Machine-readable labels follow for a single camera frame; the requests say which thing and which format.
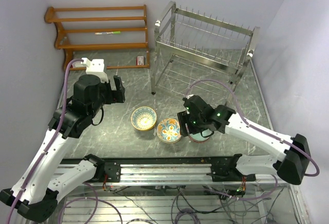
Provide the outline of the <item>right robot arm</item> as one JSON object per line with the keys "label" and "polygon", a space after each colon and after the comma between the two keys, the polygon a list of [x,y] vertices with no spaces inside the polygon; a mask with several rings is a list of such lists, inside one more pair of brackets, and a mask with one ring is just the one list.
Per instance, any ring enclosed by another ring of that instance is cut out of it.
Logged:
{"label": "right robot arm", "polygon": [[300,185],[311,160],[307,138],[291,137],[245,119],[234,109],[219,105],[213,108],[200,96],[183,98],[184,111],[177,114],[183,137],[211,137],[215,132],[245,140],[267,152],[263,156],[238,155],[227,167],[227,176],[239,180],[251,174],[277,175],[287,183]]}

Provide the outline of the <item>orange blue floral bowl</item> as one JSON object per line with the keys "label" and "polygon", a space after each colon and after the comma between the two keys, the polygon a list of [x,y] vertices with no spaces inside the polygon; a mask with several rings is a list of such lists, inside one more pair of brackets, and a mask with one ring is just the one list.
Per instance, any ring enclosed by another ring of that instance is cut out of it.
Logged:
{"label": "orange blue floral bowl", "polygon": [[179,122],[174,118],[166,118],[160,121],[156,131],[158,138],[167,144],[176,143],[182,138]]}

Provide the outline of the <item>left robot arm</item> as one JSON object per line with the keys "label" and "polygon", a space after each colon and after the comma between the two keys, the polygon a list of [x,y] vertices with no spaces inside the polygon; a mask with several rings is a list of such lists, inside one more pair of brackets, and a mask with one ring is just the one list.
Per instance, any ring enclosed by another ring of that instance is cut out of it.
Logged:
{"label": "left robot arm", "polygon": [[114,76],[115,89],[109,80],[85,74],[74,84],[71,97],[65,98],[50,120],[40,149],[24,175],[11,188],[1,190],[1,202],[17,209],[25,219],[41,223],[55,211],[58,203],[79,184],[100,181],[105,175],[105,161],[89,154],[61,176],[54,173],[74,140],[93,122],[104,106],[124,103],[125,88]]}

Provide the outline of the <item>teal dotted bowl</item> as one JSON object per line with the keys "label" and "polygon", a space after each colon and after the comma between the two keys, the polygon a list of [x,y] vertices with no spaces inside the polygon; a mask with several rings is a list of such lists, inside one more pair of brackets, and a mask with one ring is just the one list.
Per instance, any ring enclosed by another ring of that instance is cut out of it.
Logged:
{"label": "teal dotted bowl", "polygon": [[207,129],[197,134],[189,134],[189,138],[196,143],[203,143],[207,141],[213,134],[213,131]]}

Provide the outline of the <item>steel dish rack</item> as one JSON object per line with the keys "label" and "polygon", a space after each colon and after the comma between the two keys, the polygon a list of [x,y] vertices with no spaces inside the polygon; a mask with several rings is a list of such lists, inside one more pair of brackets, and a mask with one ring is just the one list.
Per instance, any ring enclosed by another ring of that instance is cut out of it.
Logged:
{"label": "steel dish rack", "polygon": [[170,1],[155,22],[151,93],[161,88],[181,94],[173,84],[190,85],[211,76],[236,90],[259,36],[258,26],[237,25]]}

